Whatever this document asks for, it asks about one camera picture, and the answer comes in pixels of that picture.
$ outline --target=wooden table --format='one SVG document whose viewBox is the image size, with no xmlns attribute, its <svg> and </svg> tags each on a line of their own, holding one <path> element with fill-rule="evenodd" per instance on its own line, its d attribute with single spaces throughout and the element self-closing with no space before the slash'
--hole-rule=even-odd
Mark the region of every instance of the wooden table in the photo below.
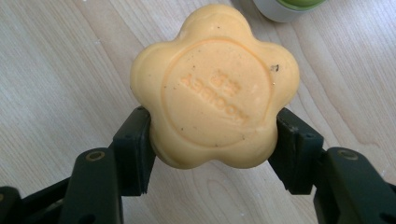
<svg viewBox="0 0 396 224">
<path fill-rule="evenodd" d="M 276 23 L 251 0 L 1 0 L 0 186 L 24 197 L 70 176 L 81 152 L 108 146 L 139 105 L 134 57 L 172 40 L 207 2 L 239 9 L 258 39 L 295 56 L 301 85 L 288 108 L 325 148 L 358 150 L 396 184 L 396 1 L 328 1 Z M 159 160 L 148 194 L 123 199 L 125 223 L 316 223 L 312 200 L 285 191 L 268 162 L 182 171 Z"/>
</svg>

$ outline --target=light wood surface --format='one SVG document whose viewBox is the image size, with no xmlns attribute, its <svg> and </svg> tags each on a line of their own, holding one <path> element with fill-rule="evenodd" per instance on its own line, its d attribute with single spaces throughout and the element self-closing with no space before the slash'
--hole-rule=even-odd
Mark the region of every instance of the light wood surface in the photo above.
<svg viewBox="0 0 396 224">
<path fill-rule="evenodd" d="M 301 85 L 288 108 L 325 148 L 358 150 L 396 184 L 396 1 L 328 1 L 275 23 L 251 0 L 0 0 L 0 186 L 24 197 L 108 146 L 138 106 L 134 57 L 208 3 L 236 7 L 258 39 L 295 56 Z M 123 202 L 125 223 L 316 223 L 312 200 L 285 191 L 268 162 L 182 171 L 156 160 L 148 194 Z"/>
</svg>

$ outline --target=orange soap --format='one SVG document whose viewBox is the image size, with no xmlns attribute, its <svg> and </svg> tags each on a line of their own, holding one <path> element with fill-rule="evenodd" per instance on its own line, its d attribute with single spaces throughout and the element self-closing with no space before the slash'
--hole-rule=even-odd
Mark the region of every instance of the orange soap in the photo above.
<svg viewBox="0 0 396 224">
<path fill-rule="evenodd" d="M 144 49 L 131 71 L 134 96 L 151 114 L 151 144 L 180 169 L 266 161 L 276 115 L 298 83 L 292 55 L 254 38 L 239 11 L 224 5 L 194 11 L 173 41 Z"/>
</svg>

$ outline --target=embossed logo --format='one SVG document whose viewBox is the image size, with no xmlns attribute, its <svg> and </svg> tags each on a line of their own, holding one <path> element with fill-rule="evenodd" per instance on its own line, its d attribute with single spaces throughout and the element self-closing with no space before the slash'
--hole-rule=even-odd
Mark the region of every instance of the embossed logo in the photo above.
<svg viewBox="0 0 396 224">
<path fill-rule="evenodd" d="M 240 85 L 222 73 L 220 70 L 208 81 L 187 74 L 180 79 L 185 87 L 197 94 L 202 100 L 213 105 L 217 110 L 224 112 L 235 123 L 243 124 L 248 120 L 246 115 L 236 105 L 230 103 L 230 99 L 241 91 Z"/>
</svg>

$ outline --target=soap bar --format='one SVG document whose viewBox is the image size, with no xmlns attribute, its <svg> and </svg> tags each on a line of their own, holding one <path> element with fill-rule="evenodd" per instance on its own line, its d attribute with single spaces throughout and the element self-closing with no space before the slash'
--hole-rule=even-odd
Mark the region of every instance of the soap bar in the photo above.
<svg viewBox="0 0 396 224">
<path fill-rule="evenodd" d="M 148 46 L 131 70 L 132 92 L 151 115 L 151 144 L 179 169 L 266 161 L 276 115 L 298 83 L 292 55 L 257 40 L 242 14 L 224 5 L 194 11 L 173 41 Z"/>
</svg>

